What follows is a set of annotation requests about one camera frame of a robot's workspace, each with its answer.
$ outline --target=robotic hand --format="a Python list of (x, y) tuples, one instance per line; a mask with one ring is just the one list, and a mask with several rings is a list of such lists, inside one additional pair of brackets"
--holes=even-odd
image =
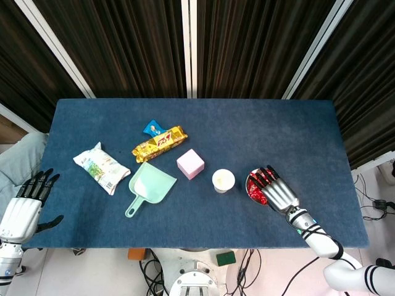
[(299, 208), (296, 194), (270, 165), (260, 168), (260, 172), (265, 178), (258, 176), (262, 177), (259, 178), (259, 187), (269, 205), (285, 215), (288, 224), (297, 229), (319, 257), (335, 260), (323, 272), (331, 288), (337, 291), (359, 290), (381, 296), (395, 295), (394, 269), (373, 265), (362, 267), (355, 258), (344, 252), (341, 244), (328, 235), (307, 210)]
[(53, 172), (40, 171), (22, 185), (16, 197), (11, 199), (0, 223), (0, 296), (5, 296), (12, 278), (22, 261), (22, 244), (28, 242), (35, 233), (58, 225), (63, 216), (48, 223), (39, 224), (41, 208), (44, 206), (59, 174), (48, 180)]

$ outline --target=plastic scoop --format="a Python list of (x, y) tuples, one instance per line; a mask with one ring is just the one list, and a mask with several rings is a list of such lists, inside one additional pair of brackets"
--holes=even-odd
[(177, 179), (144, 162), (129, 182), (129, 190), (136, 196), (125, 212), (125, 216), (134, 216), (144, 202), (157, 204), (162, 201)]

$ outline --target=pink cube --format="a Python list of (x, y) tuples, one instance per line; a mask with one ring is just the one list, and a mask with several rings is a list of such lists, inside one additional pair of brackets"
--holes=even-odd
[(177, 159), (177, 166), (189, 180), (192, 180), (204, 169), (204, 161), (191, 149)]

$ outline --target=white paper cup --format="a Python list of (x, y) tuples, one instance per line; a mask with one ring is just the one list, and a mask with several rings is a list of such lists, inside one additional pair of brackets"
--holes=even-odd
[(222, 168), (212, 175), (212, 184), (215, 191), (225, 193), (235, 185), (235, 176), (230, 170)]

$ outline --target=black curtain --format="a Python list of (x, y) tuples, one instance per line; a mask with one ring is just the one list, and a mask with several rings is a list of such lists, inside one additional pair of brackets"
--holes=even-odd
[(333, 0), (198, 0), (198, 97), (280, 99)]
[(351, 168), (395, 150), (395, 1), (354, 1), (294, 98), (333, 100)]
[(35, 0), (97, 97), (186, 97), (180, 0)]
[(56, 102), (82, 93), (13, 1), (0, 1), (0, 103), (40, 131)]

